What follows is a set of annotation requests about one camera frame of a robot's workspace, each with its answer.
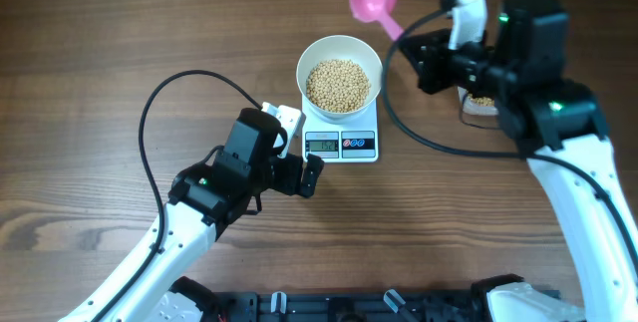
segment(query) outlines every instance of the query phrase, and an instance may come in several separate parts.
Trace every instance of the black bracket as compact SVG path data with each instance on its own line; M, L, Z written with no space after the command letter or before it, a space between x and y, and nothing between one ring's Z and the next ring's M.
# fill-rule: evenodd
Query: black bracket
M312 154L308 155L306 168L303 167L303 158L288 154L286 158L272 158L272 171L274 175L272 189L292 196L298 194L303 197L311 197L315 193L315 187L324 162L321 158Z
M261 212L261 194L257 194L255 196L255 204L257 205L257 209L246 210L246 212L244 212L243 214L250 215L250 216L256 216L256 215L259 214L259 212Z
M419 75L419 89L435 94L453 85L448 74L451 29L411 36L401 42L400 49Z

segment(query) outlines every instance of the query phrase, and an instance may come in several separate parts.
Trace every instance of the wood grain surface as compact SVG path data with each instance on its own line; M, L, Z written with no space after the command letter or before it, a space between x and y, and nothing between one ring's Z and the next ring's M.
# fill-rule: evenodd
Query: wood grain surface
M598 95L634 211L636 1L562 0L566 75ZM491 30L498 2L488 0ZM399 0L395 16L408 25L436 8L437 0ZM212 70L259 102L300 107L297 60L332 34L361 38L381 56L389 47L379 26L352 18L347 0L0 0L0 320L62 317L149 227L157 212L137 133L159 82ZM455 147L513 149L501 133L461 126L455 91L420 93L404 59L390 83L398 114L417 132ZM247 106L205 77L159 95L146 144L162 195L225 142ZM213 291L266 293L468 288L513 272L582 303L560 228L525 163L424 148L381 103L379 125L377 163L328 165L311 199L266 193L263 213L239 219L187 275Z

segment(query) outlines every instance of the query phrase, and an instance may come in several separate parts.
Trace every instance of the scale display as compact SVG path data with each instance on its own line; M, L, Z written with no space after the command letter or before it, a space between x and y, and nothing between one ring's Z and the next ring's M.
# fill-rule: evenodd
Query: scale display
M334 141L315 141L308 142L308 148L311 152L336 152L337 142Z

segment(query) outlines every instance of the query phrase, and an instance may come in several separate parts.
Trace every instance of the digital scale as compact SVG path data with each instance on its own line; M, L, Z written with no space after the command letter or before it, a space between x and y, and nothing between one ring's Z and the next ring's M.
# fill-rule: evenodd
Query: digital scale
M304 96L301 110L306 116L302 130L305 161L308 154L325 162L374 162L379 158L377 102L338 121L317 113Z

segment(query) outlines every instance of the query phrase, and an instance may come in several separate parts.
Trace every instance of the black cable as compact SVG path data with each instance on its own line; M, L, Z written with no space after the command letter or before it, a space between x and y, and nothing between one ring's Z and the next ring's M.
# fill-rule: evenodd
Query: black cable
M198 163L206 163L207 161L210 160L210 158L212 158L212 156L215 154L216 151L223 149L223 146L216 146L214 148L212 148L212 150L210 151L210 153L208 153L208 155L206 155L206 157L204 159L202 159L200 162Z
M472 127L472 128L485 129L485 130L501 130L501 128L499 127L484 127L484 126L468 123L463 119L463 113L464 113L463 108L466 106L466 101L468 100L469 95L470 95L470 92L466 92L463 95L463 98L461 99L461 107L459 108L459 121L463 125Z
M388 97L388 72L390 70L390 63L392 61L392 57L394 56L394 54L397 52L397 50L399 49L399 45L401 44L401 42L410 34L412 34L412 32L414 32L417 28L421 27L422 25L444 15L446 12L444 11L436 11L433 13L430 13L429 15L419 19L418 21L416 21L415 23L413 23L410 27L408 27L398 38L397 40L395 40L392 45L390 46L390 49L388 50L388 55L386 56L386 60L384 62L383 65L383 70L381 73L381 97L383 98L383 102L384 105L386 106L386 111L388 112L388 115L390 116L390 119L395 123L395 125L404 133L406 133L406 135L408 135L410 138L414 139L415 141L430 147L432 149L438 150L440 152L443 153L448 153L448 154L453 154L453 155L458 155L458 156L463 156L463 157L472 157L472 158L509 158L509 159L536 159L536 160L541 160L541 161L548 161L548 162L553 162L555 164L558 164L562 167L565 167L567 169L569 169L570 171L572 171L573 173L577 174L578 176L582 177L583 179L585 179L585 181L587 181L591 187L594 189L594 191L596 191L596 197L603 200L603 202L605 203L605 205L607 206L607 208L609 209L609 212L611 213L611 216L614 219L614 222L616 222L616 225L618 226L618 229L620 231L620 234L622 236L622 239L625 243L625 246L627 248L627 251L629 253L629 256L631 258L631 261L634 265L634 270L636 273L636 276L638 277L638 252L636 250L636 246L633 244L632 240L631 240L631 236L629 235L629 231L627 230L627 226L625 225L622 217L620 216L620 213L618 212L618 210L616 209L616 206L613 204L611 197L609 196L609 194L605 191L604 188L602 188L602 186L593 178L591 177L588 173L586 173L585 171L583 171L582 169L576 167L575 165L567 162L567 161L563 161L561 159L557 159L557 158L552 158L552 157L546 157L546 156L540 156L540 155L536 155L536 154L532 154L529 157L525 157L521 154L518 153L497 153L497 152L476 152L476 151L466 151L466 150L460 150L460 149L455 149L455 148L450 148L450 147L446 147L440 144L437 144L435 142L432 142L428 139L425 139L423 137L421 137L420 135L418 135L417 133L411 131L408 127L406 127L405 124L403 124L403 122L401 122L401 120L399 119L399 117L397 117L397 114L395 113L395 111L392 109L391 105L390 105L390 98Z
M100 312L98 312L98 314L96 314L96 316L91 320L92 322L100 321L113 308L113 306L115 306L116 303L118 303L118 301L122 298L122 296L124 296L127 293L127 291L131 288L131 286L133 286L136 283L136 281L140 278L140 276L144 273L144 271L147 269L147 267L149 267L149 265L151 264L151 261L153 261L153 258L156 255L156 253L158 253L158 251L160 250L161 240L163 239L165 216L164 216L163 203L161 202L160 191L158 190L158 185L156 184L156 181L153 178L153 173L151 172L151 167L149 166L149 161L147 160L147 152L146 152L145 147L144 147L144 126L145 126L145 124L147 122L147 114L149 113L149 108L151 107L151 103L156 98L158 93L166 85L168 85L168 83L174 81L175 79L178 79L178 78L181 78L181 77L184 77L184 76L189 76L189 75L205 75L205 76L210 76L210 77L213 77L213 78L217 78L217 79L223 81L224 83L228 84L229 86L231 86L235 90L237 90L250 103L252 103L252 105L254 105L257 109L261 110L261 105L259 103L257 103L254 99L252 99L246 92L243 91L243 89L239 88L239 86L236 85L235 83L233 83L230 79L228 79L228 78L226 78L226 77L224 77L222 75L219 75L217 73L208 72L208 71L205 71L205 70L191 70L191 71L185 71L185 72L177 73L177 74L169 77L168 79L164 80L163 82L161 82L161 84L159 84L158 87L151 93L151 96L147 100L147 104L144 106L144 109L142 110L142 117L140 118L140 129L138 131L138 144L140 146L140 158L142 159L142 165L144 166L144 171L147 173L147 177L149 178L149 183L151 184L151 189L153 190L153 195L156 198L156 204L158 205L158 215L159 215L158 237L156 238L156 241L155 241L155 243L153 244L153 246L151 248L151 252L147 256L147 258L144 260L144 262L142 262L142 264L140 265L140 268L138 268L138 270L131 277L131 279L124 286L122 286L120 291L118 291L118 293L116 293L116 295L113 296L111 301L109 301L109 303L107 303L102 308L102 310L100 310ZM214 154L216 149L218 149L218 147L215 147L209 153L210 157L212 157L212 154Z

